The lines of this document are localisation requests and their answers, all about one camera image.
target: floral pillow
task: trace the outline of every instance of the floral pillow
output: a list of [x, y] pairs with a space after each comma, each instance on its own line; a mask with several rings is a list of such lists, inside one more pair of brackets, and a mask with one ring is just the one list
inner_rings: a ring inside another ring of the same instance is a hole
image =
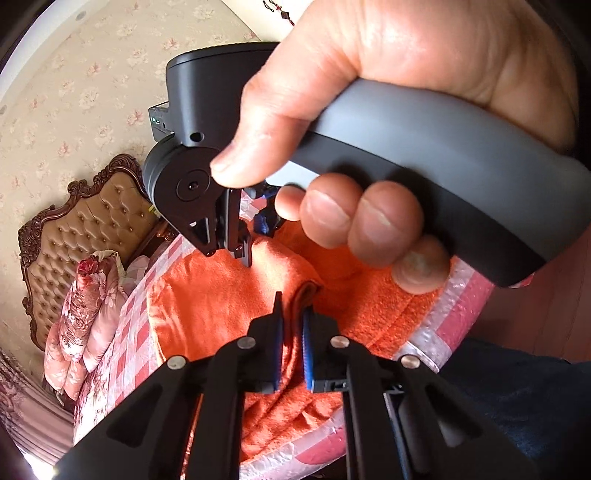
[[70, 362], [70, 368], [64, 382], [64, 392], [72, 400], [78, 400], [87, 373], [84, 362]]
[[90, 328], [106, 296], [106, 274], [115, 264], [95, 255], [80, 261], [76, 276], [66, 296], [59, 321], [59, 338], [64, 358], [78, 362], [86, 347]]
[[120, 286], [119, 270], [113, 262], [106, 276], [105, 301], [100, 306], [96, 319], [90, 328], [88, 342], [82, 356], [89, 372], [95, 370], [115, 337], [119, 325], [119, 314], [127, 300]]
[[57, 391], [61, 391], [64, 388], [66, 375], [71, 363], [64, 358], [64, 353], [61, 351], [59, 327], [59, 322], [51, 325], [49, 334], [47, 335], [45, 357], [43, 359], [45, 378], [51, 387]]

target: wooden floor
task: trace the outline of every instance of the wooden floor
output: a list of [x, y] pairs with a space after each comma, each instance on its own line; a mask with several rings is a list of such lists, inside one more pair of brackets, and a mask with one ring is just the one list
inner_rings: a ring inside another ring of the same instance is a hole
[[471, 336], [536, 355], [591, 360], [591, 229], [519, 289], [496, 289]]

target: pink curtain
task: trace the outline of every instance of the pink curtain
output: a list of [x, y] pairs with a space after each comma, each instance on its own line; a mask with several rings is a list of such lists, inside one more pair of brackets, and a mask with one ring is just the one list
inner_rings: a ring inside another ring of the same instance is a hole
[[51, 465], [73, 444], [72, 414], [1, 349], [0, 422], [21, 450]]

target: finger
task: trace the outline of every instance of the finger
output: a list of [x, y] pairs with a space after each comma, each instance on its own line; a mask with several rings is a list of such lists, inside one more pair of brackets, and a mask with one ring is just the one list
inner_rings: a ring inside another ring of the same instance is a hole
[[318, 16], [327, 17], [318, 9], [326, 9], [326, 2], [310, 5], [244, 88], [236, 135], [211, 164], [219, 184], [253, 185], [279, 170], [310, 121], [357, 76], [339, 29], [319, 28]]
[[421, 295], [441, 287], [449, 276], [450, 259], [437, 238], [425, 235], [392, 267], [392, 279], [405, 291]]
[[310, 183], [300, 207], [306, 235], [324, 248], [347, 243], [351, 222], [363, 190], [350, 177], [327, 173]]
[[275, 211], [281, 218], [290, 222], [297, 222], [300, 220], [300, 205], [305, 194], [306, 191], [301, 188], [286, 185], [277, 192]]
[[371, 185], [363, 194], [349, 232], [349, 248], [371, 267], [391, 265], [419, 239], [423, 210], [416, 197], [393, 181]]

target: dark blue jeans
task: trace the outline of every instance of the dark blue jeans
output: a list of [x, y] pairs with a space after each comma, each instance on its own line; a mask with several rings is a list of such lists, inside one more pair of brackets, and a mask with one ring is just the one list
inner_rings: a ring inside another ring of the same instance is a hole
[[544, 480], [591, 478], [591, 362], [466, 339], [441, 376], [538, 465]]

